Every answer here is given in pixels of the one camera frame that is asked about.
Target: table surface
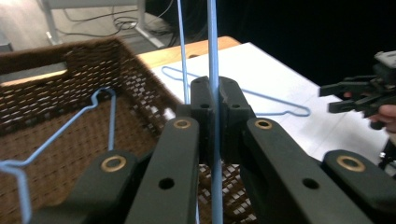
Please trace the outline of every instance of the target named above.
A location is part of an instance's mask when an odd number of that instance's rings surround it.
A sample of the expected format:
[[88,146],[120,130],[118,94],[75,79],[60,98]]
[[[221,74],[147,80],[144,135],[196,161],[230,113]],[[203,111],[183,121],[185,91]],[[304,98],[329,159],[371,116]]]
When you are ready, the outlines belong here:
[[[240,45],[238,41],[229,37],[222,36],[218,39],[219,49],[227,49]],[[193,58],[208,53],[208,41],[203,40],[186,45],[186,57]],[[148,68],[162,66],[168,63],[175,63],[181,60],[180,47],[172,47],[169,49],[159,49],[148,53],[137,55]]]
[[[181,69],[181,62],[166,66]],[[164,75],[181,77],[180,72],[163,66],[152,69],[165,86],[183,102],[183,85]],[[208,76],[208,57],[202,55],[187,60],[187,71],[198,76]],[[288,68],[285,64],[268,55],[252,44],[246,43],[219,51],[219,75],[237,81],[242,89],[255,91],[284,101],[310,108],[306,118],[291,114],[266,116],[278,122],[289,135],[310,156],[322,160],[323,155],[334,149],[357,152],[370,161],[378,162],[388,136],[383,131],[369,128],[369,121],[361,113],[349,112],[330,114],[329,102],[339,101],[334,96],[318,97],[318,85]],[[290,110],[304,113],[303,110],[268,99],[246,94],[247,101],[255,112],[284,112]]]

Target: wire hanger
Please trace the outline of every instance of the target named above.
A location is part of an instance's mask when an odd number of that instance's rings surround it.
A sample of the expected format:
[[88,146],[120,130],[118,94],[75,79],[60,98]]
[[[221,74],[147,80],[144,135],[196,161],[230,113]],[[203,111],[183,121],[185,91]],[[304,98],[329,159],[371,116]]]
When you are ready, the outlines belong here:
[[108,132],[108,150],[114,149],[114,130],[115,130],[115,117],[116,117],[116,93],[110,88],[100,88],[91,96],[92,105],[85,106],[82,108],[73,118],[64,124],[55,134],[53,134],[43,145],[41,145],[34,153],[32,153],[26,160],[5,160],[0,161],[0,172],[14,175],[18,182],[18,193],[21,204],[21,216],[22,223],[28,223],[32,216],[32,205],[30,202],[30,193],[27,183],[26,173],[22,170],[31,164],[56,138],[59,137],[74,121],[81,117],[88,110],[96,108],[99,103],[97,95],[101,91],[106,91],[111,95],[111,106],[110,106],[110,122]]
[[[163,66],[162,67],[162,72],[163,72],[163,74],[165,76],[170,77],[170,78],[172,78],[173,80],[176,80],[176,81],[183,81],[183,78],[174,77],[174,76],[170,75],[167,72],[167,70],[171,70],[171,71],[175,71],[175,72],[181,73],[180,70],[178,70],[176,68],[173,68],[173,67],[170,67],[170,66]],[[195,75],[193,73],[187,73],[187,75],[191,76],[191,77],[200,77],[200,76]],[[294,111],[291,111],[291,110],[285,110],[285,111],[281,111],[281,112],[270,112],[270,113],[256,112],[255,114],[258,117],[261,117],[261,116],[263,116],[263,117],[264,116],[282,116],[282,115],[286,115],[286,114],[291,114],[291,115],[293,115],[295,117],[308,117],[308,116],[311,115],[311,110],[307,106],[297,105],[297,104],[294,104],[292,102],[281,100],[281,99],[273,97],[273,96],[261,94],[261,93],[256,92],[256,91],[251,91],[251,90],[247,90],[247,89],[243,89],[243,88],[241,88],[241,90],[242,90],[242,92],[244,92],[246,94],[258,96],[258,97],[260,97],[262,99],[271,100],[271,101],[278,102],[278,103],[283,104],[283,105],[291,105],[291,106],[297,107],[299,109],[302,109],[304,111],[304,113],[297,113],[297,112],[294,112]]]

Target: wicker basket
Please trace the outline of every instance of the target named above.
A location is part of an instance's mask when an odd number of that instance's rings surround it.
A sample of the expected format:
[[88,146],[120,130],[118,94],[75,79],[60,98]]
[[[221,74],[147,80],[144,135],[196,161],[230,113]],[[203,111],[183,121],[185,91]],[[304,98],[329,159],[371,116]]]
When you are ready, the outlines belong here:
[[[91,104],[100,87],[117,92],[115,148],[136,156],[155,146],[166,122],[164,112],[179,101],[118,38],[102,38],[0,54],[0,75],[54,63],[64,74],[0,86],[0,160],[24,160],[78,110]],[[107,150],[109,101],[102,97],[24,170],[33,209],[60,203],[91,159]],[[224,166],[227,223],[254,220],[237,166]],[[16,180],[0,173],[0,223],[19,223]],[[210,172],[201,166],[201,220],[210,223]]]

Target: white table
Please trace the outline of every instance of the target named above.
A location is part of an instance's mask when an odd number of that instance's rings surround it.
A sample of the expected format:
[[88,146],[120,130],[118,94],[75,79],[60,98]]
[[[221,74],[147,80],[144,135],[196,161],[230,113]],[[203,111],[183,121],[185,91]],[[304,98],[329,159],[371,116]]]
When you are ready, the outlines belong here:
[[[181,69],[181,63],[170,63],[168,66]],[[207,55],[188,59],[187,70],[199,76],[208,76]],[[181,82],[166,77],[162,67],[153,68],[152,71],[180,101],[183,101]],[[172,74],[176,77],[182,76],[177,72]],[[379,161],[379,152],[388,139],[384,131],[372,130],[369,121],[363,119],[361,113],[328,113],[328,103],[339,101],[338,98],[319,98],[318,85],[254,45],[247,43],[220,50],[219,75],[234,79],[242,89],[308,106],[312,113],[306,118],[289,114],[267,118],[277,121],[310,156],[322,160],[323,155],[329,150],[346,149],[357,152],[375,163]],[[286,108],[299,110],[251,95],[246,97],[255,112],[281,112]]]

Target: brass grommet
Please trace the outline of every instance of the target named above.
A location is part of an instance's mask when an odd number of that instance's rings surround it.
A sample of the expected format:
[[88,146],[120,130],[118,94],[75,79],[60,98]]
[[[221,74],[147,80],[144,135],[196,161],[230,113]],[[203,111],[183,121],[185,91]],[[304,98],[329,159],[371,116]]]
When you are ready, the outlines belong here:
[[346,168],[347,170],[353,172],[363,172],[366,169],[366,166],[360,160],[350,157],[350,156],[339,156],[337,158],[337,163]]
[[[109,163],[111,161],[118,161],[119,163],[114,166],[109,165]],[[124,157],[115,155],[115,156],[109,157],[109,158],[105,159],[104,161],[102,161],[102,164],[100,167],[102,168],[103,171],[112,173],[112,172],[116,172],[116,171],[120,170],[122,167],[125,166],[125,164],[126,164],[126,159]]]
[[259,119],[257,120],[254,125],[260,129],[272,129],[272,123],[270,121],[267,121],[265,119]]
[[179,129],[187,129],[190,128],[191,122],[186,119],[178,119],[175,121],[174,126]]

